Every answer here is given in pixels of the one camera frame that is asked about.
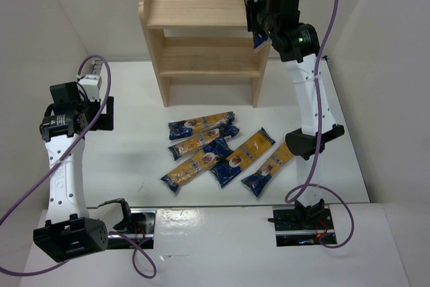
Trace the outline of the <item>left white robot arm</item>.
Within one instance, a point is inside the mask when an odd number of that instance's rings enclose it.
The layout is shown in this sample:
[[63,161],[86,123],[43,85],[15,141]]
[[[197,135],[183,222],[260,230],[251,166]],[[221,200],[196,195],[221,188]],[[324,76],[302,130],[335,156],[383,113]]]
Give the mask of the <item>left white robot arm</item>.
[[50,86],[53,103],[44,113],[40,134],[48,153],[50,195],[45,225],[33,232],[34,243],[55,262],[61,263],[105,251],[108,233],[125,229],[131,211],[123,198],[100,204],[101,218],[91,218],[83,189],[85,130],[114,128],[114,99],[106,100],[100,114],[101,77]]

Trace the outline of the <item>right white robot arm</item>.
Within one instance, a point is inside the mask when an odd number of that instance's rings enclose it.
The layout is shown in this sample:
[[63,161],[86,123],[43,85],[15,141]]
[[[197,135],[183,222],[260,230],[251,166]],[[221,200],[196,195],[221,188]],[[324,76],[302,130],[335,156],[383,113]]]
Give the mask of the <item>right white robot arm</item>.
[[319,179],[318,158],[327,142],[344,135],[331,112],[320,77],[320,47],[315,28],[300,22],[299,0],[244,0],[247,29],[255,46],[270,41],[284,63],[296,91],[301,127],[286,135],[296,158],[298,187],[286,196],[294,204],[294,216],[306,224],[323,213],[325,201],[314,182]]

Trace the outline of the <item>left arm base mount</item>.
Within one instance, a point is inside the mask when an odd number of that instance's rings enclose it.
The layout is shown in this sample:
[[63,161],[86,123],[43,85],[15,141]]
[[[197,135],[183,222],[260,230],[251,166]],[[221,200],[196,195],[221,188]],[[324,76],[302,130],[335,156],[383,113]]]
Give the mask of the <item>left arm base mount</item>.
[[154,248],[155,209],[132,208],[131,219],[126,220],[126,223],[122,224],[120,223],[124,220],[124,216],[120,207],[112,206],[111,208],[89,209],[89,214],[91,218],[102,220],[108,232],[114,232],[114,234],[109,234],[107,236],[108,250],[134,248],[130,242],[119,236],[118,232],[126,235],[144,250]]

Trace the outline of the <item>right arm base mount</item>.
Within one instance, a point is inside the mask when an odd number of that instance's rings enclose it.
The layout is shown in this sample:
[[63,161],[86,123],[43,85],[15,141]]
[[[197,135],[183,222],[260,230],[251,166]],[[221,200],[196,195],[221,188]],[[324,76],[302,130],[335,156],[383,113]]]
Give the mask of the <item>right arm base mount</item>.
[[331,211],[326,207],[322,214],[307,222],[300,222],[292,206],[276,206],[267,221],[274,226],[278,247],[320,245],[320,239],[327,245],[336,245],[337,238]]

